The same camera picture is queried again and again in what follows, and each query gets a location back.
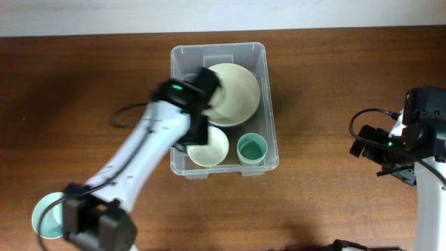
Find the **cream bowl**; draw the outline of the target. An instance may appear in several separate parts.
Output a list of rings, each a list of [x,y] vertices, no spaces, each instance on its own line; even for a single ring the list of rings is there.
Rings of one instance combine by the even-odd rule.
[[[255,76],[248,69],[234,63],[219,63],[209,68],[216,72],[218,88],[204,114],[212,122],[232,124],[246,121],[256,112],[261,90]]]

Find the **cream cup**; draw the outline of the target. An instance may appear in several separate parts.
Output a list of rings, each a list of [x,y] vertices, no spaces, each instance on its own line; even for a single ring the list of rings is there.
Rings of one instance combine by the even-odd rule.
[[[252,160],[240,159],[240,164],[243,167],[256,167],[256,166],[262,165],[262,162],[263,162],[263,160],[252,161]]]

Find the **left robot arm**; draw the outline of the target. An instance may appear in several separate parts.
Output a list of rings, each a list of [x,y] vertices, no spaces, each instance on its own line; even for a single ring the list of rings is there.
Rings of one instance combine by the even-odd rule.
[[[66,188],[63,238],[80,250],[134,250],[130,213],[141,189],[172,146],[207,143],[203,112],[219,87],[199,78],[161,83],[116,155],[86,184]]]

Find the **white small bowl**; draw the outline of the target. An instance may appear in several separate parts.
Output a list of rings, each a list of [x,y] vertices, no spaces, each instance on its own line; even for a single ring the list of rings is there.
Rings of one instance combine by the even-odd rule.
[[[229,152],[229,140],[219,128],[208,126],[208,143],[202,146],[188,146],[187,154],[198,165],[218,165]]]

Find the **yellow small bowl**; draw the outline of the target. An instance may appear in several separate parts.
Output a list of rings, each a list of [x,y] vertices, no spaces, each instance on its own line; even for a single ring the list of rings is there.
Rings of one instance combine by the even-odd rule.
[[[219,168],[220,165],[198,165],[197,163],[192,163],[193,168],[195,169],[210,169],[210,168]]]

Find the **mint green small bowl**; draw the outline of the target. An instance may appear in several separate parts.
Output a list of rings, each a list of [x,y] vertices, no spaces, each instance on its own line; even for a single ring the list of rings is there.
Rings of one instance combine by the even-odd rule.
[[[32,214],[32,226],[38,232],[38,223],[43,211],[57,199],[63,197],[62,192],[54,192],[43,197],[35,206]],[[61,204],[50,209],[40,224],[40,236],[46,239],[55,239],[63,236],[63,207]]]

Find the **dark blue bowl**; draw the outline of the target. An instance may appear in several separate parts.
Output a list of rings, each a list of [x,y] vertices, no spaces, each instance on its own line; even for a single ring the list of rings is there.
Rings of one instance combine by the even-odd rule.
[[[212,126],[216,126],[218,128],[237,128],[240,126],[244,126],[245,124],[249,123],[253,118],[249,118],[246,121],[243,121],[241,123],[232,123],[232,124],[223,124],[223,123],[216,123],[212,122],[210,119],[208,120],[208,123]]]

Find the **mint green cup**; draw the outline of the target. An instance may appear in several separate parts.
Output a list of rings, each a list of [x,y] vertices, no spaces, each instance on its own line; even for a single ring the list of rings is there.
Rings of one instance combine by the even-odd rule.
[[[237,143],[237,154],[244,160],[263,160],[268,151],[268,143],[264,137],[256,133],[243,135]]]

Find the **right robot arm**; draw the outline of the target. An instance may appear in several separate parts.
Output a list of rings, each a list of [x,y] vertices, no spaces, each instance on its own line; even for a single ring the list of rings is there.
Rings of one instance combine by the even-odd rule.
[[[445,249],[445,90],[424,86],[406,93],[391,131],[364,125],[350,129],[351,155],[381,166],[378,176],[417,188],[417,250]]]

